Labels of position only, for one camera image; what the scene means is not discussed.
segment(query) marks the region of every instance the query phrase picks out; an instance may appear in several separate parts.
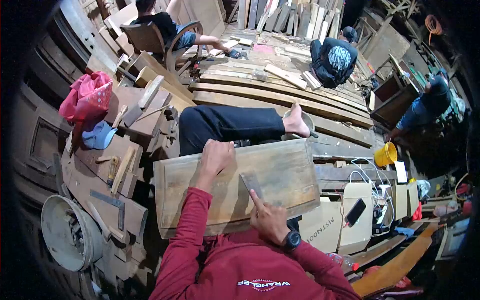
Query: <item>red shirt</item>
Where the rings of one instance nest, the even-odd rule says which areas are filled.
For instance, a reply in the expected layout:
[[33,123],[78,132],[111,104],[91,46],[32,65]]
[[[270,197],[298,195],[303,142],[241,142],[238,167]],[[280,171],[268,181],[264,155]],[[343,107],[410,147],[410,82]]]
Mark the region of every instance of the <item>red shirt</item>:
[[[302,241],[290,254],[254,229],[205,237],[213,246],[198,272],[212,195],[189,188],[150,299],[361,299],[337,264]],[[315,281],[305,274],[310,272]]]

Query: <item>man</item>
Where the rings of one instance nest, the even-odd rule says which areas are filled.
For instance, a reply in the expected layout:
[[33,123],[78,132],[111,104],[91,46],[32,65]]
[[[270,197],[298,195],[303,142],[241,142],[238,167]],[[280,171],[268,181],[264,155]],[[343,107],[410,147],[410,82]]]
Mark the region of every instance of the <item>man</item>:
[[[223,141],[309,134],[298,104],[284,119],[271,108],[197,106],[182,112],[181,153],[202,151],[200,147],[203,153],[198,181],[188,188],[150,299],[360,299],[337,264],[287,227],[286,209],[264,203],[254,190],[253,229],[203,237],[212,184],[235,156],[232,142],[205,140],[208,132]],[[199,272],[197,257],[206,251]]]
[[435,120],[450,106],[451,97],[447,71],[441,68],[425,85],[425,93],[412,102],[396,127],[386,135],[385,141],[395,139],[415,126]]
[[[176,18],[180,13],[182,0],[172,0],[168,4],[166,12],[159,12],[152,15],[156,0],[137,0],[135,6],[138,10],[138,19],[133,20],[131,25],[153,22],[160,30],[163,37],[164,44],[171,42],[178,32],[180,26],[172,21],[172,17]],[[224,47],[220,40],[214,36],[204,36],[193,33],[191,31],[185,32],[180,39],[173,45],[173,51],[181,48],[189,48],[193,45],[211,45],[215,49],[222,50],[225,55],[232,58],[238,58],[240,53],[234,49]]]
[[352,43],[356,41],[357,32],[350,26],[340,31],[338,39],[327,37],[323,45],[318,39],[312,41],[312,73],[324,87],[336,88],[353,73],[358,52]]

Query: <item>bare foot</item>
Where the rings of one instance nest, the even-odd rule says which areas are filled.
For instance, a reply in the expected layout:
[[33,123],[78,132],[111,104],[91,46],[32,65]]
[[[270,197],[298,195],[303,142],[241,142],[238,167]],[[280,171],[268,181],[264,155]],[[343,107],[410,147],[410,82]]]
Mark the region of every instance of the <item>bare foot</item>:
[[291,108],[292,112],[286,118],[283,118],[283,126],[285,133],[295,133],[301,137],[309,137],[310,129],[301,118],[301,107],[298,103],[294,103]]

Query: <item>wooden chair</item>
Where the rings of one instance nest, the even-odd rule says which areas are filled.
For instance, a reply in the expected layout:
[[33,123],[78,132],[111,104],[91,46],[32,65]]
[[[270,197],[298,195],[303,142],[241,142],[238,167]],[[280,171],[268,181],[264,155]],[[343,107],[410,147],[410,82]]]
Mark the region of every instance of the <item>wooden chair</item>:
[[[173,45],[179,38],[188,30],[197,28],[198,34],[203,34],[203,27],[200,21],[192,21],[180,26],[180,31],[177,35],[166,44],[163,42],[162,34],[158,27],[153,23],[143,23],[135,25],[121,25],[120,29],[127,35],[129,42],[133,45],[136,53],[144,50],[153,52],[153,56],[162,64],[167,70],[176,76],[179,76],[191,63],[188,61],[178,71],[175,69],[177,59],[185,53],[186,49],[178,49],[172,51]],[[198,46],[197,57],[202,56],[202,47]]]

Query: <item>wristwatch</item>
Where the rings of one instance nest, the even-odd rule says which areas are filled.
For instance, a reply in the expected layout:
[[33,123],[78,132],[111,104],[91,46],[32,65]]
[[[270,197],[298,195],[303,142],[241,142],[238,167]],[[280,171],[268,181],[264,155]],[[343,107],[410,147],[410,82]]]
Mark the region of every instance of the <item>wristwatch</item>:
[[296,230],[290,231],[285,237],[285,245],[282,246],[283,251],[292,252],[294,251],[301,243],[301,236]]

